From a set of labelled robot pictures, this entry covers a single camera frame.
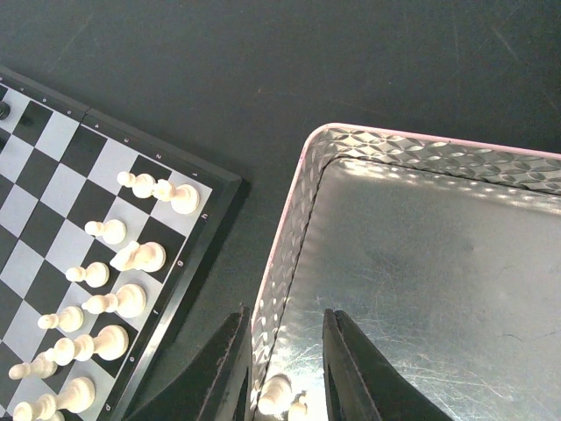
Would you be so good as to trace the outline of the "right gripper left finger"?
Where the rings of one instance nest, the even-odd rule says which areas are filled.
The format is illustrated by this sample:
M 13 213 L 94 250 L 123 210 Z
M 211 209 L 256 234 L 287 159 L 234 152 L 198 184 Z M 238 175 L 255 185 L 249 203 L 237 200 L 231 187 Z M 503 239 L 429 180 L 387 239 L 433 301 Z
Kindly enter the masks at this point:
M 231 313 L 191 364 L 127 418 L 139 421 L 250 420 L 251 311 Z

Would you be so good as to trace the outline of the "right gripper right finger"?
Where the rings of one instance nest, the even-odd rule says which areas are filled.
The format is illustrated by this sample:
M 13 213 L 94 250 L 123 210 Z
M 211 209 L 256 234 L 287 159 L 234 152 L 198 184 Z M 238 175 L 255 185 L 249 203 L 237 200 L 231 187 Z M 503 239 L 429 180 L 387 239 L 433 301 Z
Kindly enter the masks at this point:
M 323 370 L 329 420 L 449 420 L 406 381 L 342 310 L 323 315 Z

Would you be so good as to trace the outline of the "white chess piece fifteenth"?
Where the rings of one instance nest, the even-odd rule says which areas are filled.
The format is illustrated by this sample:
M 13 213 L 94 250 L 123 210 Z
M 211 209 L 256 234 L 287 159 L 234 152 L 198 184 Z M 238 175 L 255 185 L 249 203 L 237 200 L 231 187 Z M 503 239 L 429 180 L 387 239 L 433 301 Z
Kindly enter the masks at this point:
M 308 405 L 307 394 L 298 395 L 288 409 L 287 421 L 307 421 Z

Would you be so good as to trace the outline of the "white chess piece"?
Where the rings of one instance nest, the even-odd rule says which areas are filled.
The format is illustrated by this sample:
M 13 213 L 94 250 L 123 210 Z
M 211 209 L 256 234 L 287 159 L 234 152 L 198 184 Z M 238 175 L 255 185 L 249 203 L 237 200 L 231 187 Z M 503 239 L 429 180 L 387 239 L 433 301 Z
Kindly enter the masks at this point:
M 73 360 L 90 360 L 94 355 L 103 360 L 116 360 L 124 355 L 128 345 L 127 331 L 119 325 L 108 325 L 95 337 L 83 334 L 77 339 L 59 339 L 45 356 L 59 366 L 66 366 Z
M 135 318 L 146 307 L 146 293 L 137 284 L 125 284 L 116 294 L 95 295 L 82 304 L 82 309 L 91 314 L 116 312 L 122 318 Z
M 121 272 L 135 269 L 151 273 L 160 270 L 166 258 L 166 251 L 159 243 L 139 244 L 137 241 L 131 241 L 116 253 L 110 260 L 110 265 Z
M 125 224 L 117 219 L 111 219 L 105 223 L 88 221 L 84 226 L 84 231 L 88 235 L 101 237 L 109 245 L 121 243 L 126 236 Z
M 110 277 L 109 267 L 103 262 L 92 262 L 86 268 L 69 268 L 65 276 L 70 282 L 86 282 L 91 288 L 99 288 L 107 283 Z
M 149 174 L 134 175 L 126 171 L 122 171 L 117 175 L 117 182 L 131 189 L 133 195 L 138 198 L 151 197 L 156 184 L 155 179 Z
M 75 332 L 82 327 L 83 322 L 82 309 L 77 306 L 68 306 L 61 313 L 41 316 L 37 325 L 43 330 L 60 328 L 64 332 Z
M 60 410 L 81 413 L 96 398 L 96 386 L 88 377 L 77 377 L 57 395 L 44 394 L 33 403 L 21 402 L 13 411 L 14 420 L 60 420 Z

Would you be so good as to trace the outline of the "white chess piece thirteenth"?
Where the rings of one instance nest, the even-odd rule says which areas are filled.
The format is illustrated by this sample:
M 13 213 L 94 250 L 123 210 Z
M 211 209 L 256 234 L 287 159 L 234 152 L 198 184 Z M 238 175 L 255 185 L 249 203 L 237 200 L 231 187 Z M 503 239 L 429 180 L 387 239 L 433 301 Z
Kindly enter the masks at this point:
M 30 375 L 45 379 L 53 375 L 58 369 L 58 365 L 46 358 L 45 353 L 40 353 L 32 362 L 22 362 L 12 366 L 8 376 L 12 380 L 22 380 Z

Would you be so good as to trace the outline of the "white chess rook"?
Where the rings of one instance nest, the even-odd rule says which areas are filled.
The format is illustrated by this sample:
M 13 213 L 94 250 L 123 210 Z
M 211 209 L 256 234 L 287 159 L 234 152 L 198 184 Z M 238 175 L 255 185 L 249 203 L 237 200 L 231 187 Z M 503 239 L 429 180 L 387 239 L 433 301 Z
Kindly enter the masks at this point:
M 174 186 L 160 179 L 153 186 L 153 196 L 163 202 L 170 202 L 172 209 L 182 215 L 193 213 L 200 202 L 199 191 L 190 184 Z

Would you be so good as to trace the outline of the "white chess piece fourteenth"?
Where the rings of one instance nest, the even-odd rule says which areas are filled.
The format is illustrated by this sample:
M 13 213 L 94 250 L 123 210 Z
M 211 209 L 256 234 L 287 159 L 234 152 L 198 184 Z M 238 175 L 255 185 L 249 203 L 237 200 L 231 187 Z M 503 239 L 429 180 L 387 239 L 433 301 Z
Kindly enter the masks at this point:
M 258 401 L 259 412 L 263 415 L 280 414 L 290 404 L 292 397 L 290 380 L 285 375 L 274 375 L 263 386 Z

